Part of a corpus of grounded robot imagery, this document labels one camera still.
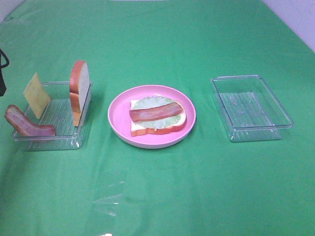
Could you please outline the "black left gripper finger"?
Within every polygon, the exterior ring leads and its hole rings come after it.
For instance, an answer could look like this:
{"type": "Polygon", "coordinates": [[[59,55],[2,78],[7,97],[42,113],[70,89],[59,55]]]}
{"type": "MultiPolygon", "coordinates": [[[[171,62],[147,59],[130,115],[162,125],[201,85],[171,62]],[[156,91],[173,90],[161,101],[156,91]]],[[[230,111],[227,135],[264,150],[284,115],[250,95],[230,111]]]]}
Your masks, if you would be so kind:
{"type": "Polygon", "coordinates": [[[5,82],[3,79],[2,71],[0,70],[0,96],[5,94],[5,82]]]}

